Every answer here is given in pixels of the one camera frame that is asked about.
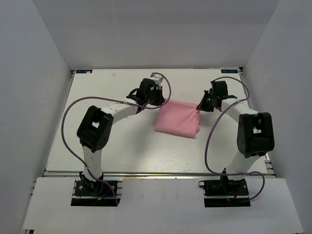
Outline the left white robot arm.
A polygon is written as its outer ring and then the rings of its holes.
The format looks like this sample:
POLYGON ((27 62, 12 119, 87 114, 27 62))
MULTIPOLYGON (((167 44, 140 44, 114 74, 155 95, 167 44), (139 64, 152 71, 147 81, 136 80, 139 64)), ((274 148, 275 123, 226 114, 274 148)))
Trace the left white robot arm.
POLYGON ((102 149, 108 143, 115 123, 140 113, 147 105, 158 107, 165 103, 161 86, 163 80, 163 76, 152 74, 150 78, 143 79, 140 86, 131 91, 122 102, 103 108, 88 108, 77 131, 83 149, 83 160, 87 164, 81 175, 82 180, 96 182, 103 179, 102 149))

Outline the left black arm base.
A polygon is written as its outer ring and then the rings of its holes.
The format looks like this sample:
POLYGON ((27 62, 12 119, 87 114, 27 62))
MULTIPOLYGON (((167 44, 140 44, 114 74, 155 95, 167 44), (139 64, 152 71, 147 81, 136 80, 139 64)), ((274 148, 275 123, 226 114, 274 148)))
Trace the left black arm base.
POLYGON ((75 180, 71 199, 72 207, 117 207, 122 196, 122 180, 107 183, 92 181, 79 173, 75 180))

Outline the pink t shirt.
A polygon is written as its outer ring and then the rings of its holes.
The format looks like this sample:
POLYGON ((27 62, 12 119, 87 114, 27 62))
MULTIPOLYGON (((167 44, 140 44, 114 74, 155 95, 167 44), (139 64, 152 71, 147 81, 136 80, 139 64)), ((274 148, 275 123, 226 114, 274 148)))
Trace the pink t shirt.
POLYGON ((195 138, 200 131, 199 110, 195 103, 171 99, 159 110, 155 131, 195 138))

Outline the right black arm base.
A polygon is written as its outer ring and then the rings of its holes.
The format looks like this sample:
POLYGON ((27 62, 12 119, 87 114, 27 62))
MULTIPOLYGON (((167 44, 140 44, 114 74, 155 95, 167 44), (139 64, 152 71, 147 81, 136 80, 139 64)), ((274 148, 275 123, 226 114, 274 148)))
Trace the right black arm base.
POLYGON ((245 179, 201 180, 198 186, 204 192, 205 208, 250 207, 250 197, 245 179))

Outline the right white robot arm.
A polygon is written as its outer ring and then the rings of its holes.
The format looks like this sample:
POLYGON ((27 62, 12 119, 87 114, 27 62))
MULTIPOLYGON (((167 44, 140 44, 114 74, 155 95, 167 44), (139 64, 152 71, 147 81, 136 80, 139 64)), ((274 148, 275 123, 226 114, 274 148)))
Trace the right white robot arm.
POLYGON ((207 138, 204 162, 207 170, 212 174, 230 181, 239 181, 243 180, 246 175, 261 174, 258 171, 250 172, 249 169, 260 157, 274 149, 273 122, 270 113, 258 112, 243 104, 250 97, 250 92, 244 83, 242 86, 246 89, 247 96, 244 99, 238 99, 234 95, 229 95, 227 83, 223 79, 224 77, 220 77, 211 81, 212 87, 204 91, 204 96, 196 108, 204 112, 214 110, 220 112, 207 138), (231 117, 238 124, 237 153, 223 172, 217 173, 208 164, 208 149, 214 130, 224 115, 231 117))

